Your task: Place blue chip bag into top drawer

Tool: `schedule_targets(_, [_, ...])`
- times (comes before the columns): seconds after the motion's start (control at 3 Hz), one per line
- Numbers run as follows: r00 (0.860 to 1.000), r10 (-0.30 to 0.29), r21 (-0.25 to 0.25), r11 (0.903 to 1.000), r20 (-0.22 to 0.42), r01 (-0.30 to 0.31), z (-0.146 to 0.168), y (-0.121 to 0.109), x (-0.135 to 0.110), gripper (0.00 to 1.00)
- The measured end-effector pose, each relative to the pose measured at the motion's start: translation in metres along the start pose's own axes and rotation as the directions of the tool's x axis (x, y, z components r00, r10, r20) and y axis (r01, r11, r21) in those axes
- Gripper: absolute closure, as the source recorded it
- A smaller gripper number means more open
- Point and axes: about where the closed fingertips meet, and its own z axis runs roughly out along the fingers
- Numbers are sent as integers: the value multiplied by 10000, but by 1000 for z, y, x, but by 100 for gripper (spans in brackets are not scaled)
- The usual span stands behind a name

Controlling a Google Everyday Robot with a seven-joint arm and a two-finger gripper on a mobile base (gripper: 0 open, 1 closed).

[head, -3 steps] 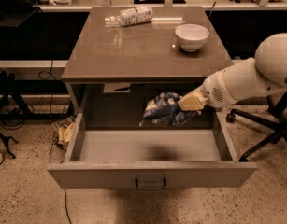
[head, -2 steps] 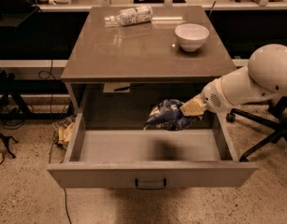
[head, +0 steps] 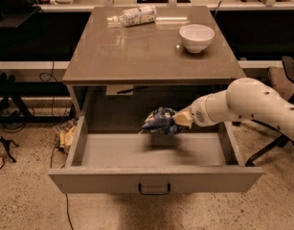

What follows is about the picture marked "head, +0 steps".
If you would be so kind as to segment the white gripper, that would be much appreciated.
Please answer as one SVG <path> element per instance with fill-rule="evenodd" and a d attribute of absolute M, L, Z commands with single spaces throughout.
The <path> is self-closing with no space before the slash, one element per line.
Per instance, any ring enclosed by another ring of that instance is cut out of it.
<path fill-rule="evenodd" d="M 192 127 L 195 123 L 199 127 L 214 126 L 215 122 L 210 118 L 206 109 L 206 101 L 208 97 L 203 96 L 196 99 L 190 105 L 190 109 L 184 108 L 172 116 L 174 122 L 182 127 Z"/>

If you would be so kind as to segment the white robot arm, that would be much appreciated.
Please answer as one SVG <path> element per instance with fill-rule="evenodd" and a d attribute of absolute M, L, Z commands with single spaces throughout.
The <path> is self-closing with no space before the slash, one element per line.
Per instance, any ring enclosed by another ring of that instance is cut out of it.
<path fill-rule="evenodd" d="M 251 78 L 234 80 L 226 90 L 196 99 L 172 118 L 185 127 L 255 120 L 273 127 L 294 142 L 294 104 L 273 88 Z"/>

